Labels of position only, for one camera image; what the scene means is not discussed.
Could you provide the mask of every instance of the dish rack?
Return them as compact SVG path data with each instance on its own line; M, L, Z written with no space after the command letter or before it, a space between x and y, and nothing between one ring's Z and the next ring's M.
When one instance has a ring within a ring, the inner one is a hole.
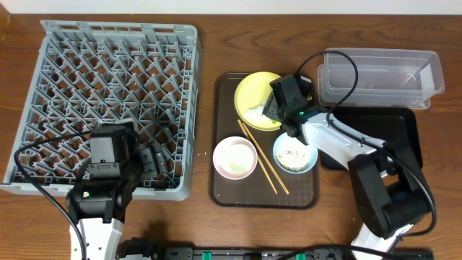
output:
M135 199L191 194L201 44L191 25L42 21L46 31L1 189L40 194L14 164L21 146L131 118L141 146L159 143L168 173L139 183ZM90 137L24 151L29 174L65 196L90 158Z

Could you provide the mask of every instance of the white bowl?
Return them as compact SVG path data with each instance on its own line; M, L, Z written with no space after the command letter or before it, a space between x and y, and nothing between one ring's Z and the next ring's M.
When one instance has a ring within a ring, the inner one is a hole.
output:
M232 161L231 159L242 155L233 156L230 153L236 153L239 151L246 154L249 162L243 163L245 169L232 170L229 166ZM250 141L242 137L232 136L223 139L219 144L217 144L212 159L215 169L221 176L230 180L240 180L249 176L255 170L258 162L258 155L255 147Z

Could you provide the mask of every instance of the rice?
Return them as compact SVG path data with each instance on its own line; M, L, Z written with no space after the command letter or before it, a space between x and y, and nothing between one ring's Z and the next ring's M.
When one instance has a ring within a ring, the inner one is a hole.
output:
M244 112L243 117L253 124L258 124L262 121L270 120L263 114L264 107L265 104L260 104L253 108L249 108L246 112Z
M286 170L298 173L306 169L310 161L310 148L298 139L283 139L276 151L278 163Z

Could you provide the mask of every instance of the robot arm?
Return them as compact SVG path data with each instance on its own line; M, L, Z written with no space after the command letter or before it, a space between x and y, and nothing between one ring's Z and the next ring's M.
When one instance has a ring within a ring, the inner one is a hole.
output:
M87 258L114 260L133 191L142 175L154 178L162 173L165 161L160 146L139 149L131 122L95 129L90 148L91 162L80 168L66 203L87 245ZM89 177L83 179L87 169ZM70 233L71 259L81 260L77 234L73 228Z
M311 92L309 79L288 75L270 85L273 92L263 114L281 122L290 137L325 152L349 171L359 215L364 222L355 246L389 251L398 235L430 212L426 197L409 173L383 153L362 143L367 141L401 158L416 173L419 182L428 187L409 144L389 147L383 140L364 135L333 116L331 120L338 128L362 141L329 126L326 109L311 104L307 98ZM395 174L399 176L398 181L385 186L382 177Z

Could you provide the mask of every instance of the wooden table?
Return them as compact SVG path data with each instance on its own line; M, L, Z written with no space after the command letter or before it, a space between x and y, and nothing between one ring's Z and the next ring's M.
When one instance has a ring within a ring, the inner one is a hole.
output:
M215 16L13 15L0 50L0 173L6 170L22 107L45 33L40 20L152 22L195 25L204 62L199 95L193 190L185 201L133 201L122 241L155 238L215 247L297 248L351 243L361 220L347 173L321 171L321 198L306 211L230 209L208 195L216 79L225 72L288 74L327 47L404 48L440 55L446 91L430 109L416 111L424 173L435 195L438 224L429 235L400 246L431 247L452 259L462 244L462 17L445 16ZM323 62L305 67L316 78ZM69 259L69 224L42 196L0 191L0 259ZM426 217L415 230L425 228Z

